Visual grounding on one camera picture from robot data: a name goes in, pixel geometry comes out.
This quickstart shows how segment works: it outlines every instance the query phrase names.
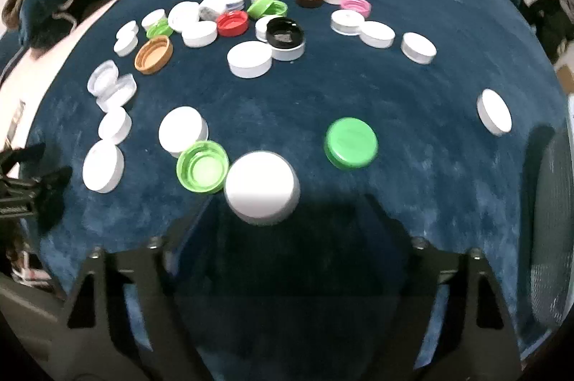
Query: velvet cloth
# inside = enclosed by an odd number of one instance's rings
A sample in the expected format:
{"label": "velvet cloth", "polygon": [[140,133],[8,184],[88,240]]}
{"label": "velvet cloth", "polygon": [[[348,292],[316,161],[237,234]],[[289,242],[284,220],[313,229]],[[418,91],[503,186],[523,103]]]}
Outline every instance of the velvet cloth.
{"label": "velvet cloth", "polygon": [[[283,0],[288,16],[305,30],[305,54],[294,62],[274,61],[256,79],[236,78],[226,60],[233,45],[255,39],[253,23],[244,35],[218,38],[201,49],[186,48],[174,33],[172,58],[152,76],[134,69],[135,51],[114,55],[120,26],[179,1],[120,0],[78,42],[39,107],[28,142],[45,141],[47,154],[28,174],[70,164],[74,175],[61,221],[27,226],[66,290],[94,246],[111,252],[138,246],[164,233],[198,201],[179,184],[176,160],[158,141],[162,118],[190,105],[231,161],[253,150],[274,151],[291,163],[301,183],[298,208],[271,228],[242,223],[219,193],[215,212],[205,219],[210,234],[201,241],[207,245],[197,239],[191,251],[183,247],[174,280],[180,313],[218,379],[357,378],[392,316],[397,283],[390,275],[401,268],[400,254],[373,252],[373,244],[385,241],[377,239],[376,224],[361,219],[365,196],[384,210],[386,221],[399,221],[410,235],[438,248],[482,248],[521,348],[536,341],[543,330],[528,310],[523,253],[546,139],[540,133],[564,122],[565,98],[509,0],[368,0],[370,19],[396,32],[386,50],[333,32],[335,6],[303,9]],[[436,45],[430,65],[401,52],[409,31]],[[142,29],[139,38],[138,47],[145,41]],[[103,115],[86,83],[106,59],[116,61],[120,74],[133,73],[138,91],[126,107],[133,119],[130,135],[119,146],[123,178],[102,195],[85,188],[81,172]],[[497,91],[510,109],[507,135],[495,137],[480,122],[476,99],[485,88]],[[364,169],[335,169],[323,152],[329,124],[347,116],[364,120],[378,137],[379,153]],[[144,343],[130,295],[134,333]],[[286,295],[297,298],[279,298]],[[419,363],[432,356],[441,303],[444,294]]]}

